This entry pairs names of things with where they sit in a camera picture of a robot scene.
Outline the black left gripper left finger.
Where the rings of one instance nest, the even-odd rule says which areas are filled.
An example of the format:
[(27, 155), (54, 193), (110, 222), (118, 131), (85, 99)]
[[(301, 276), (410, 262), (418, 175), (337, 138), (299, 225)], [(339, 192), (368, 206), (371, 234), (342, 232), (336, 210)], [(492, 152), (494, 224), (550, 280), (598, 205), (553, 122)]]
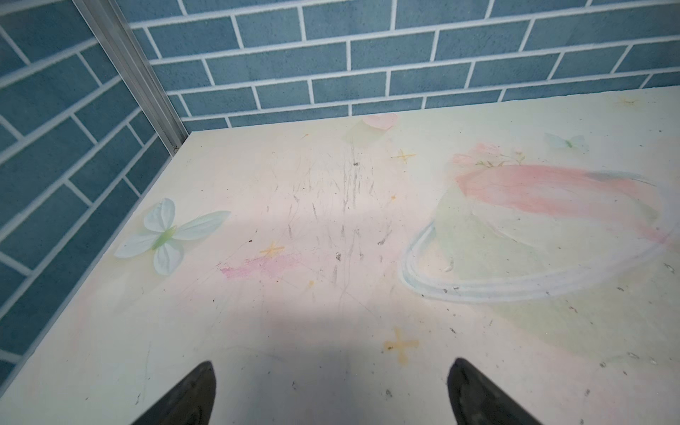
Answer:
[(134, 425), (208, 424), (214, 408), (216, 376), (204, 361), (139, 416)]

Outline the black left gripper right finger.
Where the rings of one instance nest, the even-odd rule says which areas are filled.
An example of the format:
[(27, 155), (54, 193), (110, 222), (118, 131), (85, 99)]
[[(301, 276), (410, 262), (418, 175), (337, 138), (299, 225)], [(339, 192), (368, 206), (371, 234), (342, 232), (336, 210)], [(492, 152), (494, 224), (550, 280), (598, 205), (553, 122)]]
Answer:
[(540, 425), (472, 363), (457, 358), (447, 377), (447, 390), (458, 425)]

